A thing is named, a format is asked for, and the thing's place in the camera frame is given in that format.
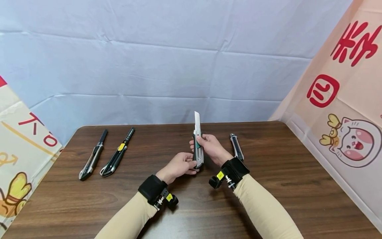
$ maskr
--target forearm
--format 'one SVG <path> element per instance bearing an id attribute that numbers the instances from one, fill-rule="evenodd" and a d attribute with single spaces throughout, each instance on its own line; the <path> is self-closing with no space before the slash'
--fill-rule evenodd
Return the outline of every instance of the forearm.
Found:
<path id="1" fill-rule="evenodd" d="M 101 229 L 95 239 L 135 239 L 156 212 L 157 210 L 147 202 L 147 199 L 137 192 Z"/>
<path id="2" fill-rule="evenodd" d="M 303 238 L 284 207 L 251 175 L 243 176 L 234 194 L 263 239 Z"/>

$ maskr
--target retractable blade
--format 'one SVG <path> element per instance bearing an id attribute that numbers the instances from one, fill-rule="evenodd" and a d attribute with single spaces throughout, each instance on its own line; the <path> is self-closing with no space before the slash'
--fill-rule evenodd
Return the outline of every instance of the retractable blade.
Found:
<path id="1" fill-rule="evenodd" d="M 241 150 L 241 147 L 239 145 L 238 137 L 234 134 L 230 134 L 230 140 L 233 146 L 233 151 L 235 153 L 235 157 L 240 159 L 241 161 L 244 161 L 244 155 L 243 151 Z"/>
<path id="2" fill-rule="evenodd" d="M 202 131 L 200 129 L 200 115 L 198 112 L 195 111 L 195 129 L 193 132 L 193 138 L 194 138 L 194 158 L 193 160 L 196 161 L 195 169 L 200 168 L 204 163 L 204 151 L 203 147 L 198 144 L 196 137 L 202 136 Z"/>
<path id="3" fill-rule="evenodd" d="M 107 130 L 104 130 L 102 133 L 101 139 L 97 143 L 97 145 L 94 147 L 92 154 L 90 155 L 89 159 L 87 160 L 85 166 L 82 168 L 82 170 L 79 172 L 78 179 L 81 181 L 85 181 L 92 175 L 93 170 L 96 168 L 99 157 L 101 156 L 102 150 L 104 149 L 104 141 L 107 135 Z"/>

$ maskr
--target person's left hand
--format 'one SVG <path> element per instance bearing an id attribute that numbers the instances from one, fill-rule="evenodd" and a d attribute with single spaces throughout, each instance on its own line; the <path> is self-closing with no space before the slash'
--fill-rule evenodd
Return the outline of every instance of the person's left hand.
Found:
<path id="1" fill-rule="evenodd" d="M 193 161 L 192 153 L 178 153 L 156 176 L 166 184 L 174 182 L 175 178 L 184 174 L 195 175 L 198 169 L 193 169 L 196 161 Z"/>

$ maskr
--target pink cheek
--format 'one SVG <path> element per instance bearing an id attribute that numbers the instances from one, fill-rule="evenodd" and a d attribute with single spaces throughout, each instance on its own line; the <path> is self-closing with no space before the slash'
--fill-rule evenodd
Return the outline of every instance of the pink cheek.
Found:
<path id="1" fill-rule="evenodd" d="M 362 156 L 359 152 L 356 152 L 354 150 L 346 150 L 343 153 L 346 157 L 350 158 L 351 160 L 359 161 L 364 159 L 364 156 Z"/>
<path id="2" fill-rule="evenodd" d="M 373 137 L 371 136 L 371 134 L 369 132 L 367 132 L 365 130 L 357 129 L 356 135 L 357 135 L 357 138 L 359 140 L 361 140 L 362 142 L 373 143 Z"/>

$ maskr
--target yellow button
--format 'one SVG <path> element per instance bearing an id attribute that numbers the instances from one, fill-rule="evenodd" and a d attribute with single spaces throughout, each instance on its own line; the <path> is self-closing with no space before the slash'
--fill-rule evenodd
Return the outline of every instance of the yellow button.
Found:
<path id="1" fill-rule="evenodd" d="M 123 150 L 124 146 L 125 146 L 125 144 L 124 144 L 124 143 L 122 143 L 122 144 L 120 145 L 120 147 L 118 148 L 118 151 L 121 151 L 121 150 Z"/>

